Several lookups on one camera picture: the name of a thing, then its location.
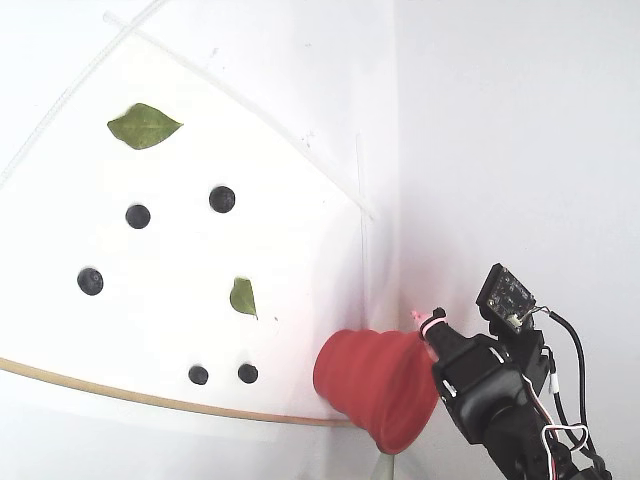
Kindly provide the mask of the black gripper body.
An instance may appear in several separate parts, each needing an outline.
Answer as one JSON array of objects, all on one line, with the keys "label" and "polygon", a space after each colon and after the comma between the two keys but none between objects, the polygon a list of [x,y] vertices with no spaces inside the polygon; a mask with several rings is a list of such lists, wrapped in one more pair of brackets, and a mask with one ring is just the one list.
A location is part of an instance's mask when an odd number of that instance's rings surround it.
[{"label": "black gripper body", "polygon": [[536,344],[509,351],[483,334],[470,337],[469,352],[432,366],[432,377],[454,424],[470,444],[481,444],[502,410],[529,403],[528,385],[539,393],[548,375],[548,356]]}]

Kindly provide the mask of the pink padded gripper finger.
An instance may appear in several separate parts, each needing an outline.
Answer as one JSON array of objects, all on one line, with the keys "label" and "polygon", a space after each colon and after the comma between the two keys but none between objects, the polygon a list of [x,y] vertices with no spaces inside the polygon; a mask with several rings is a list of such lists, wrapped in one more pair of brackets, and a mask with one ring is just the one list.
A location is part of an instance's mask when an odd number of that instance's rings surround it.
[{"label": "pink padded gripper finger", "polygon": [[443,307],[436,307],[431,313],[412,310],[410,315],[433,363],[453,361],[471,350],[471,339],[446,321]]}]

